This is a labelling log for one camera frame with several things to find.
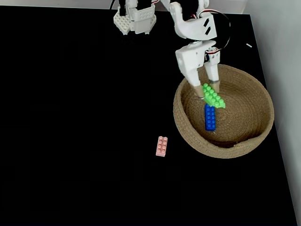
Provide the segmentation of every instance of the black tabletop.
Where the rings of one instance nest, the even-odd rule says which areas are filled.
[[[0,7],[0,54],[9,75],[2,83],[1,219],[296,225],[275,126],[239,158],[191,148],[173,117],[183,80],[174,53],[190,41],[175,34],[168,12],[156,12],[149,35],[125,36],[115,13]],[[221,47],[227,21],[214,18]],[[265,86],[250,16],[229,18],[221,64]],[[155,155],[158,136],[169,139],[164,158]]]

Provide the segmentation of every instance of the toy brick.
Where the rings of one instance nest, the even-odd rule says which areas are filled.
[[[203,92],[205,94],[204,100],[207,104],[216,108],[226,108],[224,100],[207,83],[203,85]]]
[[[205,105],[205,127],[207,131],[215,131],[215,108]]]
[[[167,147],[167,137],[159,137],[156,156],[164,157],[166,154],[166,147]]]

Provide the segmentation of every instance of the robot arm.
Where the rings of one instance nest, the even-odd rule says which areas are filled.
[[[152,0],[151,7],[137,10],[137,0],[126,0],[126,16],[120,16],[119,10],[114,17],[115,25],[127,34],[129,31],[135,33],[149,34],[156,22],[155,5],[158,0]],[[195,18],[188,21],[183,20],[182,7],[178,2],[170,3],[170,0],[161,0],[165,8],[171,13],[174,20],[174,29],[177,35],[184,39],[195,40],[175,52],[181,73],[194,89],[197,96],[204,97],[201,82],[198,78],[198,68],[205,65],[211,86],[219,92],[218,64],[220,62],[220,51],[214,47],[217,37],[213,15],[205,12],[209,0],[198,0],[198,10]]]

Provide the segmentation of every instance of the woven basket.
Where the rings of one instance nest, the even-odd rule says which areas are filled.
[[[184,79],[174,97],[174,120],[185,141],[197,151],[229,159],[254,150],[269,134],[274,107],[267,90],[253,76],[236,68],[219,65],[221,98],[226,109],[216,109],[216,130],[205,130],[205,102]],[[199,78],[209,83],[204,67]]]

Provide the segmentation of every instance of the green lego brick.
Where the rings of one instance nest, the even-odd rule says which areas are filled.
[[[224,100],[207,83],[203,85],[203,92],[205,94],[204,100],[207,104],[216,108],[226,108]]]

